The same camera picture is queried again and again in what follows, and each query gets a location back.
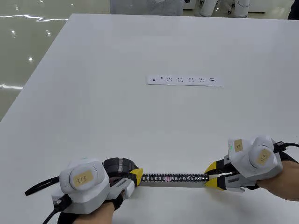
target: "shiny floor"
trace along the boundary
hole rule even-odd
[[[249,18],[286,19],[293,0],[273,0],[265,14]],[[109,0],[0,1],[0,121],[72,13],[108,14]],[[185,16],[194,16],[185,10]],[[228,17],[215,11],[213,16]]]

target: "tape measure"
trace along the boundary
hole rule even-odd
[[[126,158],[111,158],[103,162],[109,176],[124,176],[138,167]],[[209,181],[207,174],[143,174],[140,186],[202,188]]]
[[[200,188],[207,181],[207,174],[143,174],[140,186]]]

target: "white equipment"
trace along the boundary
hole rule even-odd
[[[201,16],[210,17],[219,0],[205,0],[200,11]],[[228,14],[234,11],[233,15],[237,18],[246,18],[248,16],[250,0],[221,0],[221,5],[228,10]]]
[[[68,194],[71,205],[63,212],[90,214],[105,200],[116,199],[120,193],[129,198],[135,185],[131,179],[122,178],[121,183],[110,186],[109,177],[102,163],[96,159],[72,162],[59,175],[59,188],[52,194],[53,204]]]
[[[244,139],[228,140],[228,155],[213,162],[205,173],[221,175],[210,179],[206,186],[243,192],[242,187],[258,188],[257,180],[272,178],[283,170],[280,151],[284,151],[283,142],[275,143],[269,136],[260,136],[253,141]]]

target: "black cable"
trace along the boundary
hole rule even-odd
[[[296,143],[290,143],[290,142],[285,143],[285,147],[288,147],[288,146],[295,146],[295,147],[299,148],[299,144],[296,144]]]
[[[38,192],[42,189],[45,189],[45,188],[47,188],[55,183],[58,183],[58,182],[59,182],[59,176],[50,178],[50,179],[40,182],[40,183],[34,185],[33,187],[31,187],[30,189],[26,190],[25,195],[26,196],[31,195],[33,193],[36,193],[36,192]]]
[[[295,147],[298,147],[299,148],[299,144],[296,144],[296,143],[290,143],[290,142],[287,142],[287,143],[284,143],[282,141],[279,141],[279,142],[276,142],[274,144],[274,153],[279,153],[279,152],[283,152],[286,150],[287,147],[289,146],[295,146]]]
[[[49,216],[45,219],[43,224],[47,224],[50,219],[58,212],[64,211],[71,204],[71,198],[68,195],[63,195],[59,198],[54,204],[54,210],[49,214]]]
[[[243,8],[247,8],[247,7],[250,6],[250,4],[248,4],[247,6],[241,5],[240,2],[239,2],[239,0],[237,0],[237,1],[238,1],[238,5],[241,6],[241,7],[243,7]]]
[[[43,222],[43,224],[47,224],[47,223],[50,221],[50,219],[52,219],[52,217],[53,217],[56,213],[57,213],[57,212],[53,210],[53,211],[49,214],[49,216],[45,219],[45,221]]]

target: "black strap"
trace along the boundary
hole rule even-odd
[[[114,205],[114,210],[120,208],[123,198],[122,195],[118,195],[116,199],[104,201],[104,203],[112,202]],[[72,224],[79,217],[79,214],[72,213],[60,213],[57,224]]]
[[[34,194],[34,193],[36,193],[42,189],[45,189],[55,183],[58,183],[58,182],[59,182],[59,176],[50,178],[50,179],[40,182],[40,183],[34,185],[33,187],[31,187],[30,189],[26,190],[25,195],[28,196],[28,195]]]
[[[296,160],[294,160],[292,157],[290,157],[287,153],[285,152],[279,152],[280,159],[281,161],[292,161],[298,163]]]
[[[248,188],[249,190],[255,190],[255,189],[258,189],[258,188],[260,188],[260,187],[259,187],[258,184],[256,183],[254,186],[247,186],[247,188]]]

